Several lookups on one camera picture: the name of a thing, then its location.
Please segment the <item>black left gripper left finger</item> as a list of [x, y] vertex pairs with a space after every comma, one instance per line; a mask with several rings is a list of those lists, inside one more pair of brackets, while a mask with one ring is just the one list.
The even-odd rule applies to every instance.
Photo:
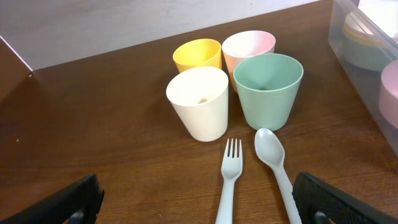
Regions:
[[95, 174], [72, 183], [1, 223], [94, 224], [101, 210], [104, 190]]

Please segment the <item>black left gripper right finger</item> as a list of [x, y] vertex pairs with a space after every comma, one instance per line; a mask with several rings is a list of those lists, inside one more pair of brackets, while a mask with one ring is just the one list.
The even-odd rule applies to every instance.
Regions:
[[308, 172], [300, 172], [292, 196], [302, 223], [393, 224], [394, 218]]

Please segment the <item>green plastic cup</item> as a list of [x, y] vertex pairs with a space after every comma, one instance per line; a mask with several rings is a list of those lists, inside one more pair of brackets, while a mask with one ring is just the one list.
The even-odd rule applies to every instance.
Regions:
[[237, 65], [233, 78], [247, 124], [255, 130], [283, 127], [303, 75], [302, 64], [284, 54], [261, 54]]

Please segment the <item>pink plastic bowl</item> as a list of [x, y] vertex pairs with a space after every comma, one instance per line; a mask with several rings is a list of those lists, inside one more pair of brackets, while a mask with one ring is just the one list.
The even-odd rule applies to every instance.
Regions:
[[381, 73], [379, 111], [397, 129], [397, 60], [389, 63]]

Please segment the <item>cream plastic cup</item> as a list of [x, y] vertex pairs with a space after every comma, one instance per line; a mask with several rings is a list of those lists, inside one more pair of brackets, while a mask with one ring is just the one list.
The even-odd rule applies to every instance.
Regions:
[[228, 88], [228, 76], [221, 69], [195, 67], [175, 76], [166, 96], [190, 135], [210, 142], [227, 130]]

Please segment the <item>yellow plastic bowl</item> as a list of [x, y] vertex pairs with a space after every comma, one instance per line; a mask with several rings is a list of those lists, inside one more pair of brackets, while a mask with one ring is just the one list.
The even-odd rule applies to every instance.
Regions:
[[352, 40], [357, 40], [361, 44], [368, 45], [370, 47], [386, 48], [386, 45], [374, 36], [358, 34], [357, 32], [353, 31], [352, 29], [348, 29], [347, 27], [343, 28], [343, 32], [348, 38]]

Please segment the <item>white plastic bowl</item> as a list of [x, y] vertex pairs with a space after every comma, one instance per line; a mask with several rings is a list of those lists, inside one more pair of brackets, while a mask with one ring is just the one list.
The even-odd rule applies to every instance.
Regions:
[[349, 30], [364, 35], [372, 35], [373, 33], [367, 28], [353, 12], [350, 12], [345, 18], [345, 24]]

